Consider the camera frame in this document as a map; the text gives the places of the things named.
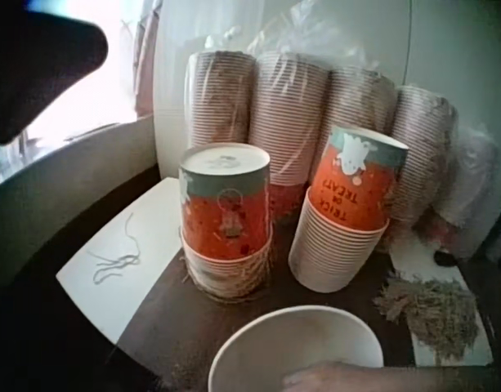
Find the straw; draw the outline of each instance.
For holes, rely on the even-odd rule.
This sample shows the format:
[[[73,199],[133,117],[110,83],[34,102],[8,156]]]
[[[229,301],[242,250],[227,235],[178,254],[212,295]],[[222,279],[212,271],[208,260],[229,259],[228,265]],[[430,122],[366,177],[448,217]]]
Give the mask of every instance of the straw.
[[[409,330],[436,351],[437,366],[443,360],[462,359],[479,332],[473,294],[457,281],[409,282],[395,275],[387,283],[374,299],[379,312],[392,322],[403,314]]]

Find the paper cup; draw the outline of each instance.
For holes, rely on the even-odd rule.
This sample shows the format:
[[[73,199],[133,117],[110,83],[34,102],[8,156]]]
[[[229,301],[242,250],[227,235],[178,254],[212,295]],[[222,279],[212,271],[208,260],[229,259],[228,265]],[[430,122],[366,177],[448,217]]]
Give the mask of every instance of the paper cup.
[[[270,237],[269,155],[252,145],[212,143],[185,152],[179,170],[183,235],[202,256],[234,260]]]
[[[351,229],[382,228],[408,146],[378,132],[335,127],[312,182],[318,212]]]

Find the dark wooden table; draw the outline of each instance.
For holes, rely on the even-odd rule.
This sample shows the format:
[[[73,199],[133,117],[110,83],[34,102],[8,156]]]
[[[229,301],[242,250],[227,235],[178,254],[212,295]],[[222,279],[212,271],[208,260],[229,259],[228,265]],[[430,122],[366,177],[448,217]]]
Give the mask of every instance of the dark wooden table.
[[[105,196],[60,230],[0,292],[0,390],[204,391],[210,363],[232,333],[272,310],[306,304],[356,314],[378,336],[387,366],[413,365],[408,328],[386,322],[372,304],[392,269],[390,257],[373,254],[340,292],[314,293],[299,285],[286,265],[291,227],[277,236],[271,285],[254,301],[224,305],[211,300],[186,279],[178,255],[113,346],[79,312],[55,275],[158,180],[153,169]],[[491,319],[490,344],[501,362],[501,275],[489,267],[474,262],[463,272],[479,297],[483,319]]]

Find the string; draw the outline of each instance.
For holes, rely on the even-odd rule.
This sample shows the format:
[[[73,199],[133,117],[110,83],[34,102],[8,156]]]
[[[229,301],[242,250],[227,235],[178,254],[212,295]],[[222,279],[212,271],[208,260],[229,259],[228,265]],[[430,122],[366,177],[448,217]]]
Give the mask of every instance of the string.
[[[123,268],[125,268],[128,265],[139,265],[141,263],[141,259],[140,259],[141,249],[139,248],[139,243],[137,242],[137,239],[134,236],[132,236],[131,234],[128,233],[128,223],[130,222],[130,220],[132,219],[133,216],[134,216],[133,212],[128,216],[127,220],[125,221],[124,231],[125,231],[125,235],[127,237],[129,237],[136,244],[136,250],[137,250],[136,254],[127,254],[127,255],[121,256],[118,259],[114,260],[114,259],[109,259],[109,258],[100,256],[100,255],[97,255],[94,252],[87,251],[87,253],[90,256],[95,257],[98,260],[104,261],[104,262],[100,262],[100,263],[96,264],[96,266],[103,266],[103,268],[99,268],[94,273],[94,275],[92,277],[92,280],[93,280],[95,285],[102,284],[106,279],[113,277],[113,276],[117,276],[117,277],[123,276],[122,274],[117,273],[117,272],[109,272],[108,274],[105,274],[101,278],[98,278],[98,275],[105,272],[105,271],[122,270]]]

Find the ghost illustration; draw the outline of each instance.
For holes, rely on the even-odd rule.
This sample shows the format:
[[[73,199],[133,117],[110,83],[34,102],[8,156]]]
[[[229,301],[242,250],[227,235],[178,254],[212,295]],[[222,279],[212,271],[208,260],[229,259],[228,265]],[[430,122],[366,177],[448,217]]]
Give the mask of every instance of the ghost illustration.
[[[359,170],[366,170],[365,159],[369,151],[376,151],[378,148],[369,141],[361,141],[360,137],[344,135],[344,145],[342,152],[336,157],[334,164],[340,166],[342,172],[347,176],[354,176]],[[360,185],[360,177],[352,179],[354,185]]]

